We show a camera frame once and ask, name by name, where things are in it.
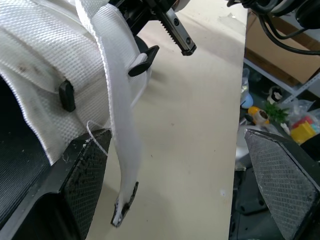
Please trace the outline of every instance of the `black plastic clip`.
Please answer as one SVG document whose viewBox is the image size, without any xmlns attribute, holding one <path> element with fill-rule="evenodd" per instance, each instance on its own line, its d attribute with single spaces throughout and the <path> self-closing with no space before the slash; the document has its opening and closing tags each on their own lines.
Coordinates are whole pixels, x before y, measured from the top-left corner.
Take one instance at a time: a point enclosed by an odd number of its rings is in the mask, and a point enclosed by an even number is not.
<svg viewBox="0 0 320 240">
<path fill-rule="evenodd" d="M 59 97 L 64 110 L 71 113 L 76 109 L 74 87 L 68 80 L 60 84 Z"/>
<path fill-rule="evenodd" d="M 145 52 L 145 54 L 148 56 L 147 59 L 139 63 L 138 65 L 134 66 L 133 68 L 131 68 L 130 71 L 128 72 L 129 76 L 135 77 L 147 71 L 151 67 L 158 51 L 159 51 L 158 45 L 150 47 Z"/>
</svg>

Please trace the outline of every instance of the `white woven fabric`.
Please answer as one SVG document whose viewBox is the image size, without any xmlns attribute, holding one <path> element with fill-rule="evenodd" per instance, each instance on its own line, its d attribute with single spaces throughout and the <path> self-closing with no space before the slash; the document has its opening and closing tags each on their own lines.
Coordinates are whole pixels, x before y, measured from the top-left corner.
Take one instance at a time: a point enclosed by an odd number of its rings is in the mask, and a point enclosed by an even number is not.
<svg viewBox="0 0 320 240">
<path fill-rule="evenodd" d="M 83 26 L 98 44 L 107 81 L 111 130 L 121 170 L 120 192 L 113 218 L 113 224 L 118 226 L 123 219 L 123 206 L 129 203 L 134 191 L 142 151 L 131 112 L 127 72 L 136 59 L 141 62 L 147 56 L 140 55 L 133 35 L 116 7 L 104 0 L 76 0 L 75 5 Z M 147 73 L 135 78 L 134 81 L 147 79 Z"/>
<path fill-rule="evenodd" d="M 139 53 L 126 21 L 108 0 L 77 0 L 76 8 L 69 2 L 0 1 L 0 74 L 51 164 L 87 132 L 88 121 L 110 123 L 121 169 L 116 225 L 141 160 L 131 107 L 151 72 L 128 76 L 147 56 Z M 58 94 L 66 79 L 74 88 L 73 112 L 62 108 Z"/>
</svg>

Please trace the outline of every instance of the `wooden table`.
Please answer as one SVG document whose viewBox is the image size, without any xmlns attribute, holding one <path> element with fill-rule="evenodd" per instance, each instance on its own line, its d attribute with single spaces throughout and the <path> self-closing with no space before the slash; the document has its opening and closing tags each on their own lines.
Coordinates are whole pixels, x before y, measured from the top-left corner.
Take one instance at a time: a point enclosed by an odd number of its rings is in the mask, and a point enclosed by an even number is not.
<svg viewBox="0 0 320 240">
<path fill-rule="evenodd" d="M 158 22 L 140 33 L 160 50 L 134 108 L 144 143 L 139 187 L 110 225 L 120 168 L 110 146 L 88 240 L 226 240 L 229 234 L 247 10 L 192 0 L 178 13 L 197 45 L 182 56 Z"/>
</svg>

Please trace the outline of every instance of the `white webbing strap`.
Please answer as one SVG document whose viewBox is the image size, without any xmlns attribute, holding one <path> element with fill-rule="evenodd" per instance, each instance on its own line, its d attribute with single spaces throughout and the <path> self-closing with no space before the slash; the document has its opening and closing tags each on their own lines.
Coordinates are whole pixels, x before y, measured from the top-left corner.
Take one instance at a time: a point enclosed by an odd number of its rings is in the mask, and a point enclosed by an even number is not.
<svg viewBox="0 0 320 240">
<path fill-rule="evenodd" d="M 129 67 L 140 53 L 116 7 L 104 0 L 76 0 L 75 5 L 83 26 L 98 44 L 104 66 L 111 130 L 121 170 L 112 222 L 118 227 L 123 219 L 122 209 L 133 194 L 141 161 L 142 144 L 134 126 L 128 76 Z M 147 72 L 137 77 L 147 79 Z"/>
</svg>

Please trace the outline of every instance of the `white shelf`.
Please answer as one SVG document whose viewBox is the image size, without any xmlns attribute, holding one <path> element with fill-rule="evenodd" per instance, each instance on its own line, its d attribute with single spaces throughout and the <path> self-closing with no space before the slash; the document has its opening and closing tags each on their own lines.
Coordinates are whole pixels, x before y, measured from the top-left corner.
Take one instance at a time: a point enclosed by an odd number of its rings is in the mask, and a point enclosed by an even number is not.
<svg viewBox="0 0 320 240">
<path fill-rule="evenodd" d="M 291 86 L 285 84 L 283 81 L 280 81 L 279 79 L 275 78 L 274 76 L 272 76 L 270 73 L 266 72 L 265 70 L 263 70 L 259 66 L 255 65 L 253 62 L 249 61 L 248 59 L 244 58 L 243 62 L 291 94 L 288 98 L 284 99 L 283 103 L 291 102 L 294 98 L 296 98 L 298 95 L 300 95 L 303 91 L 310 88 L 310 86 L 312 84 L 314 84 L 316 81 L 320 80 L 320 72 L 319 72 L 317 75 L 315 75 L 312 79 L 307 81 L 302 86 L 291 87 Z"/>
<path fill-rule="evenodd" d="M 283 81 L 280 81 L 279 79 L 275 78 L 270 73 L 266 72 L 265 70 L 263 70 L 259 66 L 255 65 L 253 62 L 249 61 L 248 59 L 245 58 L 243 60 L 243 62 L 245 64 L 247 64 L 248 66 L 250 66 L 251 68 L 253 68 L 254 70 L 256 70 L 258 73 L 260 73 L 263 76 L 265 76 L 267 79 L 269 79 L 272 82 L 274 82 L 275 84 L 277 84 L 279 87 L 281 87 L 284 90 L 286 90 L 288 93 L 294 94 L 294 92 L 296 91 L 293 87 L 291 87 L 291 86 L 285 84 Z"/>
</svg>

